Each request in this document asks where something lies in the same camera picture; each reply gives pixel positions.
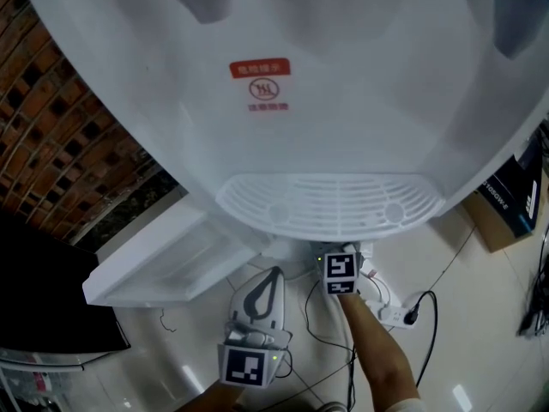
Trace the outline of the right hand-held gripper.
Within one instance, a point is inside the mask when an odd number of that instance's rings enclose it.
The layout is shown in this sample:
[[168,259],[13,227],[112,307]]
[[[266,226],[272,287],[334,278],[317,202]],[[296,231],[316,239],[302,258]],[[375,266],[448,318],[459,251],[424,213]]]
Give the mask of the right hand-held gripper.
[[366,242],[313,242],[312,254],[326,294],[358,294],[365,261],[373,257]]

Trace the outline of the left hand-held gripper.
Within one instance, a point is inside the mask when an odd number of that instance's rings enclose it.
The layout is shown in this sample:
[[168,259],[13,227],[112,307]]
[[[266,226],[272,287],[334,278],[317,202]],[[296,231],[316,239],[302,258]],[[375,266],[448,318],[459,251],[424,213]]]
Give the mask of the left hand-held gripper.
[[225,341],[218,345],[222,384],[266,389],[277,377],[293,338],[283,330],[285,284],[281,268],[275,266],[255,274],[233,295],[232,321],[226,323]]

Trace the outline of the white water dispenser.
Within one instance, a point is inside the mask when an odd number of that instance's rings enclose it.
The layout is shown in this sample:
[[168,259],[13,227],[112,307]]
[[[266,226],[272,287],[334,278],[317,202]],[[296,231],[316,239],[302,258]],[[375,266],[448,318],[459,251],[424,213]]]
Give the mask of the white water dispenser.
[[[235,175],[417,174],[459,203],[549,109],[549,18],[515,58],[493,0],[30,0],[108,111],[196,200]],[[229,64],[288,58],[287,112],[249,112]]]

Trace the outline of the person's left forearm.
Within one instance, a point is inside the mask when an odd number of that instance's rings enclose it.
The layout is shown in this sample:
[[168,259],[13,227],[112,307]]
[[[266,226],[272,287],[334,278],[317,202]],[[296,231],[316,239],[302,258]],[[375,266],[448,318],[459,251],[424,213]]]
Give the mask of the person's left forearm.
[[236,412],[238,400],[243,393],[243,387],[216,381],[175,412]]

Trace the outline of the person's right forearm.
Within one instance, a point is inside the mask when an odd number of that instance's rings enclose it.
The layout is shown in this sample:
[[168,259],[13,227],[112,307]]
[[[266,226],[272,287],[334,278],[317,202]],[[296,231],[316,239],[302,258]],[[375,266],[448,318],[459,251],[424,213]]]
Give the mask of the person's right forearm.
[[375,412],[426,412],[408,359],[357,294],[338,297]]

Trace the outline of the white panel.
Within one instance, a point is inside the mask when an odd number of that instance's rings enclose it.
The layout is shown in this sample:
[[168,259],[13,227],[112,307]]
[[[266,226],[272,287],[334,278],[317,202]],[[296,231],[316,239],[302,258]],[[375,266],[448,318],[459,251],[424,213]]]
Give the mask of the white panel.
[[98,252],[82,284],[88,304],[182,305],[268,247],[267,236],[201,208],[191,196],[160,201]]

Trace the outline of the white drip tray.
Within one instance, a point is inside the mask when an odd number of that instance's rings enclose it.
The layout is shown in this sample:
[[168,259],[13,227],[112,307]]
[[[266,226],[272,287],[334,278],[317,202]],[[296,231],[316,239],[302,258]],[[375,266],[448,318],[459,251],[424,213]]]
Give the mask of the white drip tray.
[[312,241],[381,239],[417,227],[444,204],[417,174],[235,175],[216,202],[258,231]]

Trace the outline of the white power strip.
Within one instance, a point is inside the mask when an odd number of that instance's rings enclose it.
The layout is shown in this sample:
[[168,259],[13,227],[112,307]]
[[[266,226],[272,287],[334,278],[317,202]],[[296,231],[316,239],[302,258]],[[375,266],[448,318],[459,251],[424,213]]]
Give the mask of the white power strip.
[[383,302],[367,300],[374,317],[385,327],[393,327],[402,330],[411,330],[414,325],[405,322],[406,315],[410,312],[409,308],[401,306],[386,306]]

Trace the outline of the black product box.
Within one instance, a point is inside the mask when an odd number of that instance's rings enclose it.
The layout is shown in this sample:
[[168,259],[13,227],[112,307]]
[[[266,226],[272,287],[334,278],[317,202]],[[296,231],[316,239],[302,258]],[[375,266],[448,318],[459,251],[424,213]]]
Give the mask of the black product box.
[[512,155],[477,192],[503,218],[518,238],[533,232],[540,202],[542,152],[536,138],[519,158]]

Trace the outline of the red warning label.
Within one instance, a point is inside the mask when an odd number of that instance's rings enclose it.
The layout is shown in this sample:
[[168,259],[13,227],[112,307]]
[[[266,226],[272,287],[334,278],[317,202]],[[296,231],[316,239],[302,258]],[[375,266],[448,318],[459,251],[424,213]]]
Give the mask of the red warning label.
[[249,112],[287,112],[292,69],[288,58],[258,58],[229,64]]

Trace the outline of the black glass-door fridge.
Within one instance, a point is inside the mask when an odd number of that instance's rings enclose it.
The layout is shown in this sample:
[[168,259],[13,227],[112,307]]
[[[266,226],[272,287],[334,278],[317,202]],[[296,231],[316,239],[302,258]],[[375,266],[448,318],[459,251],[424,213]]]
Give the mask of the black glass-door fridge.
[[130,348],[115,312],[82,285],[95,254],[0,213],[0,359],[73,366]]

